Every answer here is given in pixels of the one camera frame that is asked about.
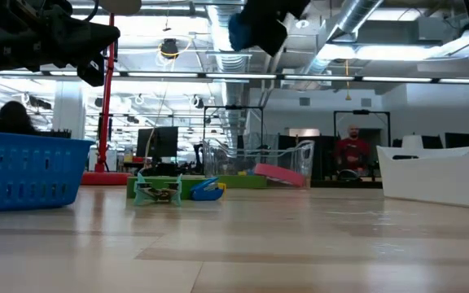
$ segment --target white curved furniture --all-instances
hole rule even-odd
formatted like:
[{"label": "white curved furniture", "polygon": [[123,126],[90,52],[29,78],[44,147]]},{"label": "white curved furniture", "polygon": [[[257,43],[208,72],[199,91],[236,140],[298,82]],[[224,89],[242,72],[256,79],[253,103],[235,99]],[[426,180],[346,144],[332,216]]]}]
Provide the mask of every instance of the white curved furniture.
[{"label": "white curved furniture", "polygon": [[[419,159],[394,160],[395,155]],[[378,146],[384,195],[469,207],[469,147],[443,150]]]}]

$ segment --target blue toy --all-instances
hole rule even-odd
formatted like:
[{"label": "blue toy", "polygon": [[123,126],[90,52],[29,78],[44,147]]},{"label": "blue toy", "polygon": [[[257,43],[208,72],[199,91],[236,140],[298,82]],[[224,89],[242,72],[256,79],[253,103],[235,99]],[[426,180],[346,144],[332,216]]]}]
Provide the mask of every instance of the blue toy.
[{"label": "blue toy", "polygon": [[191,199],[196,201],[213,201],[222,197],[224,190],[218,188],[218,177],[208,179],[191,188]]},{"label": "blue toy", "polygon": [[137,182],[135,182],[135,200],[134,205],[142,205],[147,200],[158,202],[159,200],[167,200],[169,203],[174,202],[178,207],[182,202],[180,195],[182,194],[182,175],[177,177],[176,182],[167,183],[168,188],[156,189],[151,187],[151,183],[146,182],[139,172]]}]

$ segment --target black frame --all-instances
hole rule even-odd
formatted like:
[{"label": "black frame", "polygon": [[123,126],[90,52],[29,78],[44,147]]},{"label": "black frame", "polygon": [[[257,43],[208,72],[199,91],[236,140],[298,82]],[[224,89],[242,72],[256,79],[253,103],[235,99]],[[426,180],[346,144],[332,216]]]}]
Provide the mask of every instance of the black frame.
[{"label": "black frame", "polygon": [[261,129],[261,136],[260,136],[260,146],[264,145],[264,108],[259,107],[259,106],[236,106],[236,105],[230,105],[230,106],[204,106],[204,132],[202,136],[202,142],[205,141],[205,129],[207,126],[206,120],[207,118],[207,111],[208,109],[225,109],[225,110],[251,110],[251,109],[257,109],[260,110],[261,114],[261,120],[260,120],[260,129]]},{"label": "black frame", "polygon": [[369,111],[369,110],[353,110],[353,111],[334,111],[333,115],[333,124],[334,124],[334,148],[337,143],[337,137],[338,137],[338,131],[337,131],[337,116],[338,113],[352,113],[354,115],[363,115],[363,116],[368,116],[370,114],[384,114],[387,117],[387,131],[388,131],[388,147],[392,146],[392,130],[390,128],[390,112],[386,111]]}]

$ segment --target red shirt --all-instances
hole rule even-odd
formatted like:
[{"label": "red shirt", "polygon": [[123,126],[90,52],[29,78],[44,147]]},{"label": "red shirt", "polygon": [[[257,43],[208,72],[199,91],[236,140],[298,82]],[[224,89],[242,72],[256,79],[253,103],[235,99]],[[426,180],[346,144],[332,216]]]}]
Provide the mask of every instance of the red shirt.
[{"label": "red shirt", "polygon": [[335,157],[340,158],[345,155],[346,158],[341,158],[347,161],[346,168],[356,170],[358,168],[365,168],[366,162],[349,162],[349,157],[360,158],[360,155],[368,156],[370,154],[370,147],[367,142],[362,139],[346,138],[338,141],[335,147]]}]

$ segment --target wooden floor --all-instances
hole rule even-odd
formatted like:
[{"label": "wooden floor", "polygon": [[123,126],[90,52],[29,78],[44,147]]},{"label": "wooden floor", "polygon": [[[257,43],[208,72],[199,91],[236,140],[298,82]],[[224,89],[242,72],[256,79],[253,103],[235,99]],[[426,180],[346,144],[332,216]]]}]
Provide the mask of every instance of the wooden floor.
[{"label": "wooden floor", "polygon": [[469,293],[469,209],[380,192],[135,208],[82,188],[68,208],[0,213],[0,293]]}]

